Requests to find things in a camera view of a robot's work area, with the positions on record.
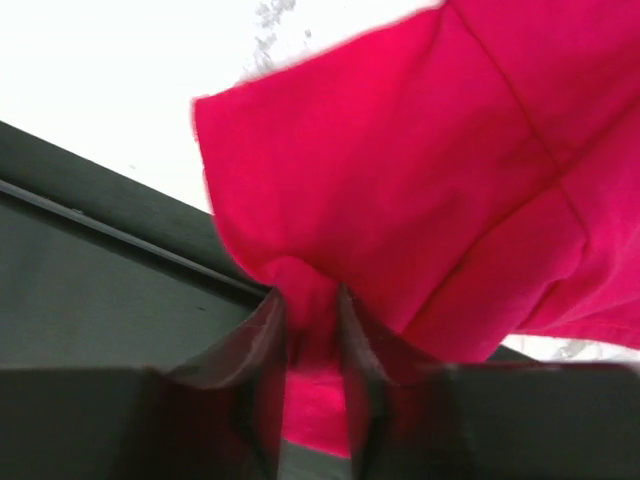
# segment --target white surface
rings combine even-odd
[[[194,97],[438,3],[0,2],[0,119],[205,211]],[[595,342],[506,343],[541,360],[640,360]]]

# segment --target red fabric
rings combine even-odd
[[[347,454],[335,288],[445,361],[640,348],[640,2],[457,0],[195,103],[215,222],[289,303],[285,436]]]

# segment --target garment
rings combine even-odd
[[[347,454],[335,291],[450,362],[640,347],[640,3],[451,0],[198,99],[215,222],[289,308],[284,435]]]

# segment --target red cloth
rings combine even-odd
[[[456,0],[197,100],[215,222],[289,304],[285,437],[347,454],[335,288],[445,361],[640,347],[640,2]]]

